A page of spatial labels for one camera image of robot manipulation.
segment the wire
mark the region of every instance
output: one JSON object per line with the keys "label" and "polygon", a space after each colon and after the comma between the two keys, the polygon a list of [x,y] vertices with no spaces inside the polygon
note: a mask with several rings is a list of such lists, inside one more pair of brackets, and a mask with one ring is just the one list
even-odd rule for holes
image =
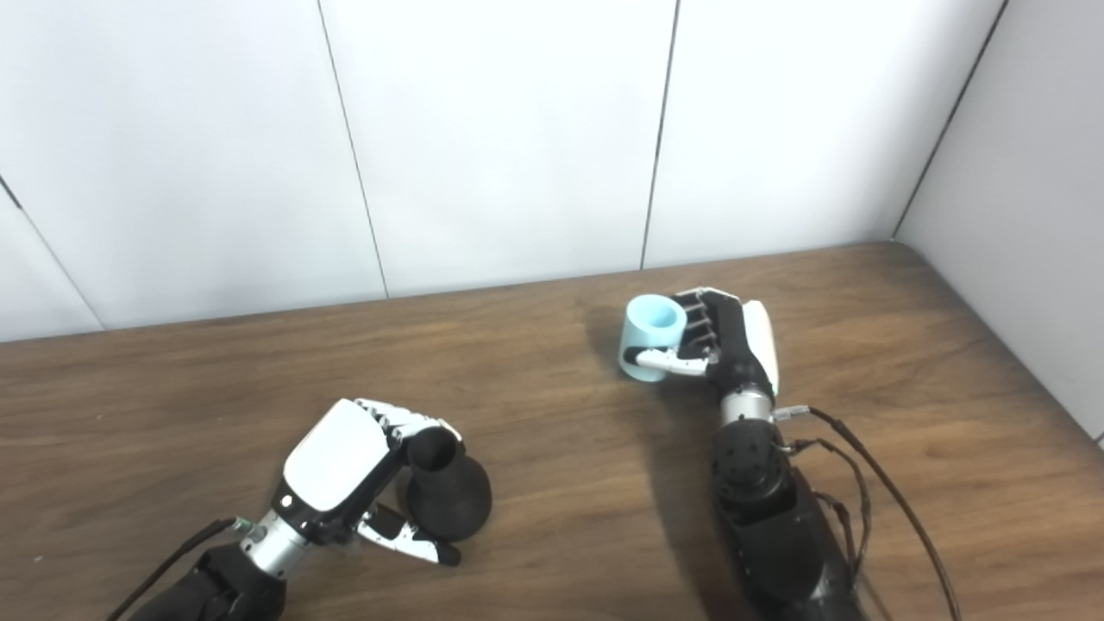
{"label": "wire", "polygon": [[848,444],[854,449],[856,453],[859,453],[862,459],[870,464],[871,470],[878,475],[885,488],[890,491],[893,495],[893,499],[896,501],[898,505],[901,506],[901,511],[909,518],[912,524],[913,529],[916,531],[916,536],[920,537],[920,541],[924,544],[924,549],[927,551],[928,558],[932,559],[932,566],[935,568],[935,572],[940,576],[940,586],[943,588],[943,594],[947,599],[947,608],[951,610],[951,618],[954,621],[962,621],[963,613],[958,607],[958,598],[955,596],[955,588],[951,583],[951,577],[947,576],[947,568],[943,566],[943,560],[940,558],[940,552],[935,549],[935,544],[932,543],[931,537],[927,536],[927,531],[924,526],[920,523],[920,518],[912,511],[909,505],[909,501],[904,499],[904,495],[898,490],[898,486],[893,484],[890,475],[885,474],[882,466],[878,463],[878,460],[870,454],[870,451],[862,445],[862,442],[856,438],[854,433],[843,424],[843,421],[836,419],[821,410],[809,407],[809,413],[817,417],[818,419],[827,422],[831,425],[832,430],[839,434],[840,438],[847,441]]}
{"label": "wire", "polygon": [[851,512],[847,511],[847,505],[837,501],[834,496],[826,492],[814,492],[813,495],[824,501],[826,505],[836,512],[836,517],[839,518],[839,525],[843,528],[843,541],[847,544],[847,562],[853,569],[854,536],[851,533]]}
{"label": "wire", "polygon": [[870,488],[867,486],[867,477],[862,475],[862,469],[859,467],[854,457],[848,455],[843,451],[840,451],[839,446],[836,446],[824,438],[817,438],[816,440],[798,440],[793,443],[793,448],[797,452],[800,452],[814,444],[819,444],[829,453],[835,453],[846,461],[847,465],[851,466],[851,472],[854,473],[854,482],[859,485],[859,515],[862,517],[862,537],[859,541],[858,554],[856,554],[853,558],[849,559],[851,561],[851,579],[852,582],[858,586],[859,572],[862,570],[862,560],[867,558],[867,547],[870,544],[870,531],[873,529],[873,519],[871,519],[870,508]]}
{"label": "wire", "polygon": [[161,562],[161,565],[157,566],[157,569],[155,569],[153,572],[150,573],[149,577],[146,578],[141,585],[138,585],[138,588],[135,589],[132,593],[127,596],[127,599],[123,600],[123,603],[120,603],[119,607],[116,608],[114,612],[107,615],[106,621],[118,621],[118,619],[123,617],[123,613],[126,612],[128,608],[134,606],[134,603],[138,601],[138,598],[140,598],[142,593],[148,591],[149,588],[153,586],[153,582],[157,582],[157,580],[161,576],[163,576],[164,572],[168,571],[170,567],[172,567],[178,560],[180,560],[180,557],[192,551],[193,549],[195,549],[195,546],[199,546],[203,541],[206,541],[211,537],[214,537],[219,533],[222,533],[223,530],[230,528],[236,523],[237,523],[236,517],[229,517],[226,519],[216,519],[211,524],[209,524],[199,533],[192,535],[187,541],[184,541],[183,544],[180,545],[179,548],[177,548],[177,551],[169,555],[169,558],[164,559],[164,561]]}

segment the black bottle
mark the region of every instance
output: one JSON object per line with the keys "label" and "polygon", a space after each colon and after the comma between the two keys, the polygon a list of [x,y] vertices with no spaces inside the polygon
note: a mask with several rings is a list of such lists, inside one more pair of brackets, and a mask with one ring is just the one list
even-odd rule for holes
{"label": "black bottle", "polygon": [[447,429],[434,427],[411,440],[413,475],[406,505],[418,528],[453,543],[475,535],[490,517],[490,480]]}

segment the light blue cup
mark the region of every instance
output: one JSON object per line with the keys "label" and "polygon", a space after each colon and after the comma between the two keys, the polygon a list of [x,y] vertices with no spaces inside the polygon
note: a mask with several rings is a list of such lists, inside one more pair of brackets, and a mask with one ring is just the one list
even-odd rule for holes
{"label": "light blue cup", "polygon": [[678,347],[687,327],[687,312],[673,299],[656,294],[638,295],[625,307],[625,327],[617,361],[625,372],[640,381],[659,381],[667,371],[646,369],[625,361],[629,347]]}

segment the metal connector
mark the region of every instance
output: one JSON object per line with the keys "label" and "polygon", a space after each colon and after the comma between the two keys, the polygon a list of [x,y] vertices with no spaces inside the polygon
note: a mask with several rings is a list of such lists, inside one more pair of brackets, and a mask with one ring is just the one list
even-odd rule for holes
{"label": "metal connector", "polygon": [[807,413],[809,413],[808,406],[790,406],[788,408],[777,408],[771,412],[771,415],[776,421],[788,421],[789,419],[803,417]]}

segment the white robotic hand cover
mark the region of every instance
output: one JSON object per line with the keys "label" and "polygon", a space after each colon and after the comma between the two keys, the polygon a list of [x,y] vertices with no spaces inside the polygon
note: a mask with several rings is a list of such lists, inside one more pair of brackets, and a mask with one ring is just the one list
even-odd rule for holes
{"label": "white robotic hand cover", "polygon": [[284,478],[317,511],[337,507],[388,454],[388,438],[372,413],[341,399],[284,462]]}

